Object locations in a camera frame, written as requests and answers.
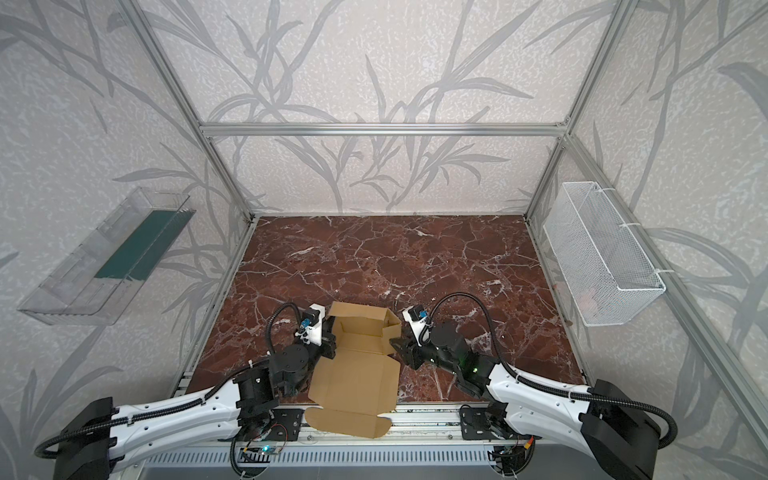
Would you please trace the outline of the brown cardboard box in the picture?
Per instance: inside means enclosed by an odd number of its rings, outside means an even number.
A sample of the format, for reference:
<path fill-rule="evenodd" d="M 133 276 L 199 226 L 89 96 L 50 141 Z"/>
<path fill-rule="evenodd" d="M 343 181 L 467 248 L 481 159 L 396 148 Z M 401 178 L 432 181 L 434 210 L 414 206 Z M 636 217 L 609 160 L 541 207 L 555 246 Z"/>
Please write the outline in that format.
<path fill-rule="evenodd" d="M 384 307 L 338 301 L 329 316 L 336 353 L 314 368 L 308 397 L 315 405 L 304 419 L 318 431 L 380 438 L 398 398 L 400 363 L 390 341 L 401 336 L 402 322 Z"/>

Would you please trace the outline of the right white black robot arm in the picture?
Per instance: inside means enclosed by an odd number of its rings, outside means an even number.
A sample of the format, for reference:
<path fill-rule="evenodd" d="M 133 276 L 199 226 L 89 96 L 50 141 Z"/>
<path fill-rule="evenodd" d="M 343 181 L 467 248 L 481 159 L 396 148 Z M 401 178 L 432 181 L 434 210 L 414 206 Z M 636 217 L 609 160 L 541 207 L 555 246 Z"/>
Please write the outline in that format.
<path fill-rule="evenodd" d="M 511 442 L 489 454 L 504 474 L 517 473 L 543 439 L 590 456 L 614 479 L 652 478 L 661 429 L 646 412 L 628 407 L 614 385 L 533 376 L 527 386 L 525 376 L 513 376 L 499 359 L 472 351 L 450 327 L 435 327 L 423 341 L 406 333 L 390 344 L 409 368 L 430 363 L 453 374 L 460 390 L 487 401 L 484 408 L 460 407 L 462 436 Z"/>

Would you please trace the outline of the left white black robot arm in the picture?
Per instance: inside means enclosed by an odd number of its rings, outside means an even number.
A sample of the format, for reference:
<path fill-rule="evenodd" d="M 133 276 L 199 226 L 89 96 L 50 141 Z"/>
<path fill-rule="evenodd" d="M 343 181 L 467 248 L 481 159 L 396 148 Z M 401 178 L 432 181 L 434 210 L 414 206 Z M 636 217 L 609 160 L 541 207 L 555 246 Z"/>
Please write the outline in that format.
<path fill-rule="evenodd" d="M 333 357 L 335 349 L 329 328 L 308 327 L 281 352 L 248 363 L 209 389 L 138 406 L 95 400 L 35 454 L 54 460 L 56 479 L 106 479 L 198 442 L 259 438 L 278 427 L 280 398 L 303 389 L 318 360 Z"/>

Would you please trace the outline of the small green lit circuit board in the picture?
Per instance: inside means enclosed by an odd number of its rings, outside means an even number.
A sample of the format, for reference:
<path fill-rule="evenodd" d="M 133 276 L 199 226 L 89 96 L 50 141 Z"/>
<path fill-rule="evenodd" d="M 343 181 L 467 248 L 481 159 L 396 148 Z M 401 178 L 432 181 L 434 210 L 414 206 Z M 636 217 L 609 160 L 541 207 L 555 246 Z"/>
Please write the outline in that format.
<path fill-rule="evenodd" d="M 270 457 L 282 453 L 283 447 L 276 445 L 246 445 L 241 450 L 241 460 L 245 463 L 268 463 Z"/>

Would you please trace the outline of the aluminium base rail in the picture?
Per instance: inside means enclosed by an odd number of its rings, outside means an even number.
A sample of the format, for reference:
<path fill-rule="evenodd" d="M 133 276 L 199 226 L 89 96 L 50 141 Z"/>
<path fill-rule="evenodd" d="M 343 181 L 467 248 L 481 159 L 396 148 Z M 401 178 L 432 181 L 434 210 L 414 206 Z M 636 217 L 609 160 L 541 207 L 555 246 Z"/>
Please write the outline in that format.
<path fill-rule="evenodd" d="M 534 436 L 555 442 L 566 447 L 588 453 L 590 447 L 581 433 L 582 420 L 588 408 L 585 401 L 569 401 L 563 398 L 545 398 L 526 400 L 522 403 L 509 401 L 503 407 L 503 419 L 518 433 L 518 436 Z M 304 414 L 307 409 L 291 405 L 284 409 L 299 409 L 303 416 L 301 426 L 307 424 Z M 398 438 L 399 435 L 417 437 L 430 432 L 459 429 L 458 438 L 462 438 L 459 421 L 459 408 L 455 405 L 405 405 L 398 406 L 387 416 L 392 420 L 390 430 L 382 437 L 384 440 Z M 152 419 L 141 420 L 139 415 L 147 411 L 146 406 L 130 412 L 127 406 L 121 408 L 129 423 L 110 429 L 109 437 L 115 440 L 114 448 L 118 455 L 126 455 L 135 448 L 152 447 L 157 450 L 175 448 L 208 440 L 226 439 L 240 431 L 237 423 L 239 410 L 227 406 L 221 399 L 209 400 L 202 406 Z M 343 434 L 318 431 L 315 433 L 342 435 L 351 439 L 367 439 Z"/>

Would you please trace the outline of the clear acrylic wall tray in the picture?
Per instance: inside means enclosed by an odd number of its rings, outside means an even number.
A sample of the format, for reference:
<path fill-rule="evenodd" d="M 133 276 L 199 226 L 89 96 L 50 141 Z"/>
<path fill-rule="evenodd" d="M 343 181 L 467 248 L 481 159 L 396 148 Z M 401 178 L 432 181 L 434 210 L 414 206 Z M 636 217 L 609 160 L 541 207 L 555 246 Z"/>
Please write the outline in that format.
<path fill-rule="evenodd" d="M 188 194 L 135 188 L 18 310 L 46 325 L 115 324 L 195 213 Z"/>

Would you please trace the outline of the aluminium frame structure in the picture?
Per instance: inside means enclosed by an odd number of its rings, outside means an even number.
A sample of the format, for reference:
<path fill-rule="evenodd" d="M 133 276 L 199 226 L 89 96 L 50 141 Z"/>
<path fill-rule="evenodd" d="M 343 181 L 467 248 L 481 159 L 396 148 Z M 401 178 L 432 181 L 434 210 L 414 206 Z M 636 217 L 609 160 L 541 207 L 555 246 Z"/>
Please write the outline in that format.
<path fill-rule="evenodd" d="M 605 192 L 608 201 L 624 220 L 637 223 L 636 215 L 614 188 L 595 157 L 588 151 L 575 128 L 583 115 L 589 98 L 593 95 L 610 58 L 614 55 L 620 40 L 628 28 L 632 14 L 638 4 L 635 1 L 619 1 L 612 8 L 606 31 L 601 38 L 597 52 L 587 69 L 586 77 L 577 93 L 574 106 L 560 123 L 202 123 L 194 111 L 189 95 L 184 91 L 178 75 L 155 35 L 145 11 L 137 1 L 121 1 L 118 4 L 125 26 L 137 37 L 140 45 L 180 109 L 192 136 L 192 142 L 202 150 L 207 163 L 223 181 L 228 192 L 237 201 L 246 218 L 253 212 L 244 195 L 234 183 L 232 174 L 216 152 L 207 130 L 216 136 L 287 136 L 287 137 L 554 137 L 556 146 L 548 160 L 542 179 L 538 182 L 530 206 L 536 208 L 546 185 L 550 182 L 561 157 L 570 154 L 582 174 L 596 182 Z M 634 234 L 640 247 L 648 255 L 653 266 L 659 268 L 667 282 L 665 300 L 679 325 L 689 338 L 722 391 L 728 396 L 735 411 L 749 428 L 760 448 L 767 447 L 767 400 L 755 381 L 749 376 L 737 356 L 716 332 L 714 325 L 706 318 L 693 295 L 684 285 L 678 272 L 651 240 L 649 233 L 635 225 Z"/>

